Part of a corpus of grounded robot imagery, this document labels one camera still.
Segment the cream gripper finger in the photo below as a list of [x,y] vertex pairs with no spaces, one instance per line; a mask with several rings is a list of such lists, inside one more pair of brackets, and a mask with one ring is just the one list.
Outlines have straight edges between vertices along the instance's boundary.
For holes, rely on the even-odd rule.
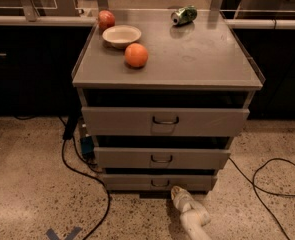
[[173,186],[171,189],[171,197],[175,198],[177,196],[185,196],[188,195],[189,192],[179,186]]

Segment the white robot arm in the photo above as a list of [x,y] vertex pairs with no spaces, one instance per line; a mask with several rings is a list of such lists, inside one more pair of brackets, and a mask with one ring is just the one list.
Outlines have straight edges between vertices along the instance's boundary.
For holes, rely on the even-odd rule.
[[174,207],[180,212],[180,222],[190,240],[212,240],[203,227],[210,221],[206,208],[185,189],[174,186],[171,189]]

